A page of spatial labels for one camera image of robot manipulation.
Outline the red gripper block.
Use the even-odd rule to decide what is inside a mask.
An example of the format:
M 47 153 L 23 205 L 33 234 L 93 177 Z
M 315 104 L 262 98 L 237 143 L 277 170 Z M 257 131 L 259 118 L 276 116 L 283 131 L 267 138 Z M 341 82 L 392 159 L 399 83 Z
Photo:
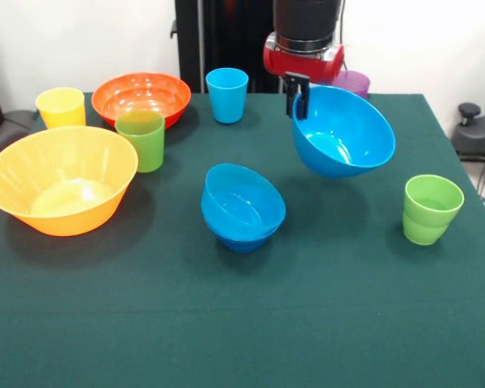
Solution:
M 264 68 L 270 74 L 285 78 L 286 114 L 289 117 L 293 116 L 293 101 L 299 85 L 297 118 L 304 120 L 308 114 L 310 81 L 334 81 L 343 66 L 344 46 L 331 42 L 317 53 L 291 53 L 279 45 L 279 40 L 275 32 L 268 35 L 263 50 Z

